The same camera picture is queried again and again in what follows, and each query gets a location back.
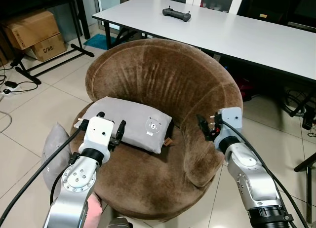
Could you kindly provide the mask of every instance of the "round armchair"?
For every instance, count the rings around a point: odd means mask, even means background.
[[[204,195],[224,155],[204,140],[196,115],[208,118],[221,108],[242,107],[237,85],[218,62],[171,40],[132,41],[106,51],[91,64],[86,90],[93,102],[106,96],[133,101],[174,121],[173,143],[161,154],[123,143],[111,153],[95,186],[102,200],[129,217],[168,220]],[[72,141],[73,152],[83,135]]]

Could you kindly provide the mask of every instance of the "white table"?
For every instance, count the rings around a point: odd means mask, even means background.
[[[163,16],[169,6],[191,19]],[[171,0],[130,0],[92,17],[316,83],[314,33]]]

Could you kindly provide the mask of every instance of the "tile floor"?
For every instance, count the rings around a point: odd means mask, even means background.
[[[96,56],[104,52],[93,47],[86,49]],[[42,84],[38,89],[4,98],[0,102],[0,111],[10,113],[13,118],[11,126],[0,134],[0,214],[40,166],[42,147],[52,126],[59,122],[69,131],[74,116],[91,102],[85,91],[84,77],[92,61],[93,58],[87,56],[79,57],[40,76]],[[25,59],[24,63],[30,67],[38,62]],[[6,71],[6,75],[12,81],[27,80],[14,70]],[[23,85],[24,89],[31,87],[32,84]],[[4,128],[7,123],[8,117],[0,114],[0,128]],[[308,137],[308,132],[300,125],[299,118],[289,117],[266,97],[258,96],[244,104],[243,134],[284,183],[305,214],[305,173],[295,173],[293,168],[316,152],[316,138]],[[315,189],[316,173],[313,175],[313,185]],[[285,196],[284,200],[295,218],[296,226],[302,227]],[[313,205],[313,220],[316,220],[316,196],[313,197]],[[18,200],[3,227],[40,228],[48,208],[49,191],[42,176],[39,176]],[[106,227],[110,214],[110,207],[105,206],[99,228]],[[166,223],[129,220],[136,228],[251,227],[225,163],[205,196],[177,218]]]

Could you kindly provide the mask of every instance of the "blue mat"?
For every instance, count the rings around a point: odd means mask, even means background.
[[[111,43],[114,43],[115,40],[116,40],[115,37],[111,37]],[[94,48],[108,50],[107,38],[105,35],[102,35],[102,34],[96,34],[94,37],[90,38],[83,44],[94,47]]]

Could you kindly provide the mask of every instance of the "power strip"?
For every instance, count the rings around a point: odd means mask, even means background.
[[[4,91],[5,91],[6,89],[10,90],[10,93],[8,93],[8,94],[4,93]],[[1,92],[1,94],[2,94],[3,96],[6,96],[6,97],[11,97],[12,95],[15,95],[15,91],[19,91],[19,90],[21,89],[21,87],[18,85],[16,88],[7,87],[6,89],[4,89],[4,90]]]

